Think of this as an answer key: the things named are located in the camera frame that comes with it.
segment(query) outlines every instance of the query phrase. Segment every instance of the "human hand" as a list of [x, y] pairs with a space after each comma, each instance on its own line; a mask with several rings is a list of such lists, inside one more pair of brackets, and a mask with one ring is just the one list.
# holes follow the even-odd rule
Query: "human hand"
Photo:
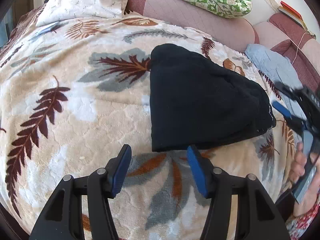
[[[304, 165], [307, 163], [306, 156], [302, 153], [303, 144], [297, 144], [297, 153], [295, 155], [294, 161], [291, 164], [291, 170], [289, 172], [289, 179], [291, 182], [296, 183], [298, 179], [303, 176], [305, 170]], [[317, 154], [311, 153], [310, 158], [312, 163], [316, 161]], [[293, 215], [298, 217], [307, 213], [316, 203], [317, 193], [320, 188], [320, 158], [316, 163], [317, 171], [309, 185], [306, 194], [304, 195], [300, 204], [294, 203]]]

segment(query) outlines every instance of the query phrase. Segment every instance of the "black folded garment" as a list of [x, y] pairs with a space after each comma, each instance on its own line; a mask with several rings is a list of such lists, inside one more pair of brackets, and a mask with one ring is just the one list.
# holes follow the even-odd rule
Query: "black folded garment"
[[151, 53], [152, 151], [226, 145], [275, 127], [268, 95], [202, 55], [164, 44]]

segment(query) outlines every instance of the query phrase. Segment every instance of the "white patterned pillowcase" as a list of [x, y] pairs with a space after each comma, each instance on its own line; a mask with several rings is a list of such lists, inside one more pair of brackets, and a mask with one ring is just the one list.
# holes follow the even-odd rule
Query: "white patterned pillowcase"
[[121, 18], [127, 0], [49, 0], [37, 27], [79, 17]]

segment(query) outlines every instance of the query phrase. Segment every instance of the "white cable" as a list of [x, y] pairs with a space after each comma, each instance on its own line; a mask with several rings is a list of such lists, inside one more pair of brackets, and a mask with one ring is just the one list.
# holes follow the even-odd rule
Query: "white cable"
[[297, 47], [296, 56], [294, 57], [294, 60], [292, 61], [292, 65], [293, 65], [294, 61], [296, 60], [296, 58], [297, 58], [299, 46], [300, 46], [300, 43], [301, 43], [301, 41], [302, 41], [302, 39], [303, 39], [303, 36], [304, 36], [305, 34], [308, 34], [308, 33], [304, 33], [304, 34], [302, 35], [301, 40], [300, 40], [300, 42], [299, 42], [299, 45], [298, 45], [298, 47]]

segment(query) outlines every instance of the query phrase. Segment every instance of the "metal screw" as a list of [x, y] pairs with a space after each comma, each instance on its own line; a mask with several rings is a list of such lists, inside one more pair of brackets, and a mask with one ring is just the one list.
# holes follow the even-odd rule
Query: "metal screw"
[[215, 174], [221, 174], [221, 173], [222, 173], [222, 169], [220, 169], [220, 168], [214, 168], [214, 169], [213, 169], [213, 173], [215, 173]]
[[105, 174], [106, 173], [106, 169], [105, 168], [100, 168], [100, 169], [97, 170], [97, 173], [99, 175]]
[[248, 175], [248, 178], [249, 178], [250, 180], [255, 180], [257, 177], [256, 177], [256, 175], [254, 175], [254, 174], [249, 174], [249, 175]]
[[64, 180], [64, 181], [69, 181], [69, 180], [71, 180], [71, 175], [68, 174], [68, 175], [64, 176], [64, 177], [63, 177], [63, 180]]

